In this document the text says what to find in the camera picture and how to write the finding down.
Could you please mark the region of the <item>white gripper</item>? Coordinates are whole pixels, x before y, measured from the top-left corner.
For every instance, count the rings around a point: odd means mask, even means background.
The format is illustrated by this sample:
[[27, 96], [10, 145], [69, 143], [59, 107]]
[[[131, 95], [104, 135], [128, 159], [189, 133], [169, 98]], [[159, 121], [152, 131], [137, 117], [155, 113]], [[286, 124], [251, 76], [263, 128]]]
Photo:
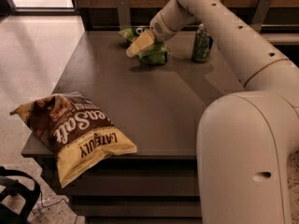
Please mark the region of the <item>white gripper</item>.
[[128, 57], [132, 58], [141, 51], [149, 48], [155, 38], [158, 42], [164, 42], [172, 38], [176, 33], [166, 26], [163, 21], [162, 12], [159, 11], [149, 23], [149, 30], [144, 31], [133, 41], [126, 50]]

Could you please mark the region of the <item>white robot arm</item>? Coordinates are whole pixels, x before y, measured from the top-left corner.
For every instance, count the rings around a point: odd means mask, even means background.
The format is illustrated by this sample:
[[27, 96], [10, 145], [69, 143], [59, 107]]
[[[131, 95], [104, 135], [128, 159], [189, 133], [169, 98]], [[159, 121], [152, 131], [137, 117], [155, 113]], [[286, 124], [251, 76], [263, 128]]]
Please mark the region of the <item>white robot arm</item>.
[[203, 224], [292, 224], [287, 160], [299, 148], [299, 69], [221, 0], [170, 0], [151, 20], [151, 38], [168, 40], [195, 20], [244, 88], [200, 119]]

